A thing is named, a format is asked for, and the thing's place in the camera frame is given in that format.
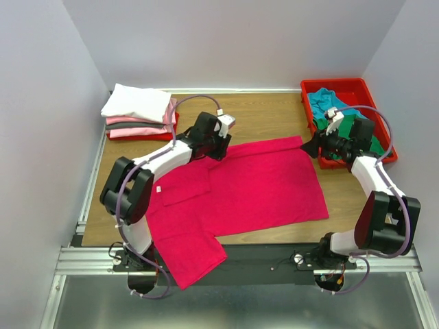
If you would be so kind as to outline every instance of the gray wall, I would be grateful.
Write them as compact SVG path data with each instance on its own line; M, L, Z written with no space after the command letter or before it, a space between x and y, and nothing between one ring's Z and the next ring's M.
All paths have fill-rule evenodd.
M284 273L293 268L277 266ZM362 276L346 274L346 288ZM417 329L422 323L404 273L371 273L358 292L344 296L295 284L193 285L171 288L163 301L133 298L123 276L70 276L55 328Z
M361 76L405 0L64 0L109 88Z
M2 1L0 44L0 328L39 328L108 91L59 0Z
M422 278L439 315L438 87L439 2L408 0L364 77L389 117L400 160L390 168L406 194L419 198L415 246Z

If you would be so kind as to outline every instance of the shirt sleeve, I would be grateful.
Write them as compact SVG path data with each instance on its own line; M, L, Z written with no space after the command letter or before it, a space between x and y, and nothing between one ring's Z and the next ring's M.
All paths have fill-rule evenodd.
M205 231L171 236L154 244L181 289L197 282L227 258L218 240Z

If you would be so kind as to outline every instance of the teal cloth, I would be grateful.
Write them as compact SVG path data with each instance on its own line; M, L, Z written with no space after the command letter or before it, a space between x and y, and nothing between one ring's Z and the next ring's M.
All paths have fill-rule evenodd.
M324 113L330 108L345 108L348 105L340 101L335 92L328 90L326 88L321 88L315 93L308 94L309 103L311 105L311 111L313 112L314 119L324 119ZM366 117L362 115L359 110L354 108L350 110L343 111L343 115L353 115L356 114L358 117L365 119Z

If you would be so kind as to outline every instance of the red tray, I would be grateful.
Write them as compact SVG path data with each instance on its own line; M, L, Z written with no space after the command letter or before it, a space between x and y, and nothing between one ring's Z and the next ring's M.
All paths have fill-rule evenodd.
M302 87L302 102L305 107L305 114L307 115L308 128L311 130L312 136L317 130L317 127L313 123L313 114L311 105L309 104L308 93L315 93L320 88L327 88L328 90L334 90L337 97L350 106L367 105L377 108L363 79L303 80L300 86ZM378 138L381 146L387 149L389 147L390 138L381 117L372 110L365 108L359 108L358 110L366 118L375 121L375 130L373 133ZM383 159L383 162L389 163L396 160L398 160L398 154L393 147L392 153ZM334 161L321 157L318 158L318 163L322 169L343 168L346 165L342 160Z
M176 113L176 124L174 125L174 131L177 131L177 124L179 114ZM172 139L172 133L168 132L165 134L158 135L142 135L142 136L125 136L125 137L114 137L110 138L110 133L106 133L107 138L110 141L170 141Z

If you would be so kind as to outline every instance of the folded white shirt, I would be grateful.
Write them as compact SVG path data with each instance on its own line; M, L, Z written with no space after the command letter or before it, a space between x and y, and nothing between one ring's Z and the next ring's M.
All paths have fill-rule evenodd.
M125 115L154 122L163 122L171 93L153 88L135 88L116 84L110 99L102 108L103 117Z

